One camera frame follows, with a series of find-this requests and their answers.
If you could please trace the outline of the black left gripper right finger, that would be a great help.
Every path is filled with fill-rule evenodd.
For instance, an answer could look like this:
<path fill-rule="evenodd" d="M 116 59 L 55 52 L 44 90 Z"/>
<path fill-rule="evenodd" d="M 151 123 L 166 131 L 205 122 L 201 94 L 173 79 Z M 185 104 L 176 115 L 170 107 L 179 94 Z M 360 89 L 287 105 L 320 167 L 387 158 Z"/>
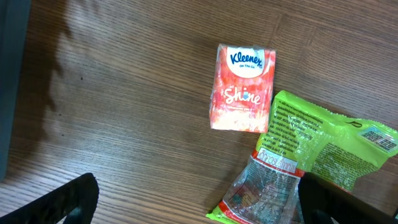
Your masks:
<path fill-rule="evenodd" d="M 311 172 L 300 179 L 298 195 L 306 224 L 397 224 L 394 216 Z"/>

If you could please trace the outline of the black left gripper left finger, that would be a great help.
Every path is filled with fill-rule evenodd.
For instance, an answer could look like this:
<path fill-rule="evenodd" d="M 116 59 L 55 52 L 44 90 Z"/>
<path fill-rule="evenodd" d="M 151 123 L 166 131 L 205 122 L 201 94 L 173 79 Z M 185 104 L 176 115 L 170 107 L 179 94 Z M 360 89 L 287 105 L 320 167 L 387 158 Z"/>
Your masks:
<path fill-rule="evenodd" d="M 1 224 L 90 224 L 99 198 L 98 183 L 85 173 L 48 194 L 1 217 Z"/>

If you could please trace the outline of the green candy bag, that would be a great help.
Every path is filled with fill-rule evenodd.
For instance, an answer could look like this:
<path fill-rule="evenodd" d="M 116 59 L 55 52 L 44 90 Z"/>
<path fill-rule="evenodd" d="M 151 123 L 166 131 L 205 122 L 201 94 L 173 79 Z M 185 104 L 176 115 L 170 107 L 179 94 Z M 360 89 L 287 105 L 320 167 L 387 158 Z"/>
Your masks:
<path fill-rule="evenodd" d="M 302 223 L 298 185 L 304 173 L 350 192 L 359 177 L 396 154 L 395 129 L 281 91 L 272 103 L 268 131 L 207 217 L 221 223 Z"/>

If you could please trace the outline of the small red white box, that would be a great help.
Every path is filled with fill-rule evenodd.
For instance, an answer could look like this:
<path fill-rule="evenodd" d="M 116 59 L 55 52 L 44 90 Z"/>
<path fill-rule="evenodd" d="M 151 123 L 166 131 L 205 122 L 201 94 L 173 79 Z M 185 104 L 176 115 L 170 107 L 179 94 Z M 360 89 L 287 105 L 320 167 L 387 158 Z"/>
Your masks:
<path fill-rule="evenodd" d="M 209 110 L 210 127 L 266 133 L 276 51 L 220 44 Z"/>

